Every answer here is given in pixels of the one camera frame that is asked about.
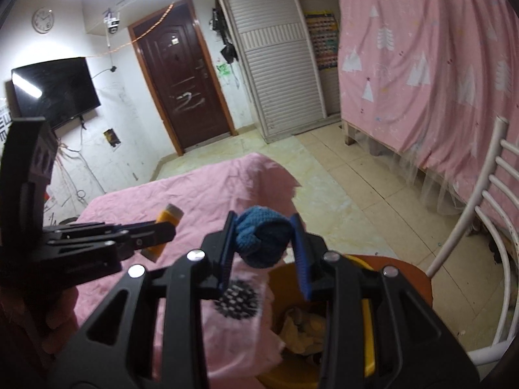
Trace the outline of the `pink bed sheet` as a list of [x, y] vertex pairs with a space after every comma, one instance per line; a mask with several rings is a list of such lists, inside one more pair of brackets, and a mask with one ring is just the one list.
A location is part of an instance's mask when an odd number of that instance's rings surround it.
[[[95, 198], [79, 222], [129, 224], [157, 219], [172, 204], [183, 211], [174, 240], [153, 263], [135, 255], [122, 264], [148, 270], [173, 264], [198, 249], [206, 234], [223, 229], [230, 211], [265, 206], [289, 217], [298, 181], [282, 165], [252, 153], [188, 173]], [[273, 293], [269, 271], [254, 269], [240, 257], [233, 261], [231, 282], [222, 300], [201, 304], [204, 348], [212, 388], [259, 388], [259, 376], [282, 360], [283, 341], [273, 333]]]

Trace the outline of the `blue knit sock ball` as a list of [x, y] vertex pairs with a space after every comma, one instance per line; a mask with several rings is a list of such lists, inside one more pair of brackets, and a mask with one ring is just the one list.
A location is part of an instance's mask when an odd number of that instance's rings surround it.
[[289, 219], [276, 211], [253, 206], [236, 220], [236, 252], [254, 269], [268, 269], [282, 260], [293, 228]]

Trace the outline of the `orange yellow tube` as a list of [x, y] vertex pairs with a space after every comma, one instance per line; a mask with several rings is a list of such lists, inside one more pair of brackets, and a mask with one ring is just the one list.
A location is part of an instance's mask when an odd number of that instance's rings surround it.
[[174, 239], [183, 216], [184, 213], [179, 207], [168, 204], [158, 215], [153, 227], [153, 243], [143, 249], [141, 254], [151, 262], [156, 263], [163, 254], [166, 244]]

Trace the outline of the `black wall television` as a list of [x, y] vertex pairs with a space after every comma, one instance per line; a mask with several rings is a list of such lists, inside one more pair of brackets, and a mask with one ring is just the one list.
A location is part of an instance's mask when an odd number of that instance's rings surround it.
[[57, 129], [100, 107], [84, 57], [39, 62], [11, 71], [18, 112]]

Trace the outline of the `eye chart poster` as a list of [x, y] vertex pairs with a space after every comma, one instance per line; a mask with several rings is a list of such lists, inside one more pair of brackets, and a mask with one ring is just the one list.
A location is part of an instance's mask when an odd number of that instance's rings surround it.
[[1, 99], [0, 103], [0, 142], [5, 143], [7, 134], [11, 126], [11, 110], [6, 99]]

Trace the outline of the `white metal chair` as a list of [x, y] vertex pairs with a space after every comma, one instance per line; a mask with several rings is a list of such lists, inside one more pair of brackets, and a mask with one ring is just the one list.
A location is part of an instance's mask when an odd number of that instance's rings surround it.
[[512, 207], [518, 207], [518, 193], [498, 177], [498, 172], [504, 171], [510, 178], [518, 180], [518, 170], [503, 156], [505, 152], [518, 156], [518, 146], [507, 140], [508, 127], [509, 123], [503, 117], [495, 119], [491, 141], [472, 194], [449, 237], [426, 271], [426, 275], [433, 278], [476, 221], [490, 234], [501, 260], [503, 297], [492, 343], [468, 353], [472, 363], [477, 366], [501, 360], [512, 347], [518, 332], [518, 227], [514, 225], [503, 203], [491, 193], [492, 189], [496, 189]]

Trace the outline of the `pink tree-print curtain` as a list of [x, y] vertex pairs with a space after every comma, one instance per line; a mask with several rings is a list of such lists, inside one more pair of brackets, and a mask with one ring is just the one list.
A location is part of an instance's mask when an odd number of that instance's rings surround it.
[[339, 0], [341, 118], [389, 150], [423, 205], [458, 215], [497, 118], [518, 140], [518, 17], [508, 0]]

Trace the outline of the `colourful wall chart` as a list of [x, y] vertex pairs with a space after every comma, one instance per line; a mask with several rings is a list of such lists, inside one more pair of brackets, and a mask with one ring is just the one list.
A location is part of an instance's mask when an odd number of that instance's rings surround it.
[[339, 50], [339, 25], [331, 11], [304, 13], [319, 70], [336, 68]]

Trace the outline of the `white slatted wardrobe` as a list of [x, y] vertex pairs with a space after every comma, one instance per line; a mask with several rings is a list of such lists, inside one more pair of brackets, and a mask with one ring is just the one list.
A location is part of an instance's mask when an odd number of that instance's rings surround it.
[[273, 142], [338, 119], [299, 0], [222, 0], [262, 137]]

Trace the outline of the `yellow trash bin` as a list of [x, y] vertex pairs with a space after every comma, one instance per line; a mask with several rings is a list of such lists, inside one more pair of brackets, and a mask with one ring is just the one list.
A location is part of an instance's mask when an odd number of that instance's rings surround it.
[[258, 380], [265, 388], [316, 388], [324, 354], [325, 307], [304, 300], [294, 264], [271, 270], [269, 289], [273, 293], [271, 330], [285, 347], [282, 361]]

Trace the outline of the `dark brown door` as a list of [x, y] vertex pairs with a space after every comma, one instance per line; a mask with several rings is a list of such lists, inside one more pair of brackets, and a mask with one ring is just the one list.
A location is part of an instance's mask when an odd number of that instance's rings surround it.
[[183, 0], [128, 28], [158, 114], [179, 156], [237, 134], [192, 0]]

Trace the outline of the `black hanging bags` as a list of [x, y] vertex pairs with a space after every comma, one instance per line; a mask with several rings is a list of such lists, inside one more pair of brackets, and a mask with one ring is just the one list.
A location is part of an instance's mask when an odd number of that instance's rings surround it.
[[223, 8], [220, 4], [219, 0], [215, 0], [215, 6], [212, 9], [212, 30], [216, 32], [223, 41], [223, 49], [221, 50], [221, 55], [225, 62], [228, 64], [232, 64], [233, 62], [238, 62], [238, 54], [237, 49], [234, 46], [231, 36], [230, 29], [227, 25], [227, 21], [225, 15], [223, 13]]

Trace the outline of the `round wall clock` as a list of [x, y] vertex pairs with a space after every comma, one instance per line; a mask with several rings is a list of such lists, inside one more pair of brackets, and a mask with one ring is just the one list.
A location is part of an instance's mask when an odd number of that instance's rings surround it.
[[54, 27], [54, 12], [52, 9], [42, 7], [32, 15], [32, 28], [39, 34], [47, 34]]

